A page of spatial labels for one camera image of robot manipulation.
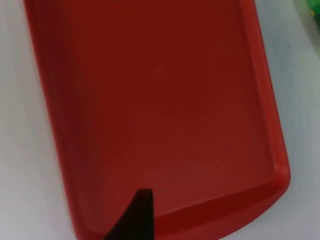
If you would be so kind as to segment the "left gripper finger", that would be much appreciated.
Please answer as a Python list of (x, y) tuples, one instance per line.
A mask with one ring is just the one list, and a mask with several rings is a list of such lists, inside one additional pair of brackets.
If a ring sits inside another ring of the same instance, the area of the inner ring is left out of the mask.
[(153, 240), (154, 201), (151, 189), (138, 189), (105, 240)]

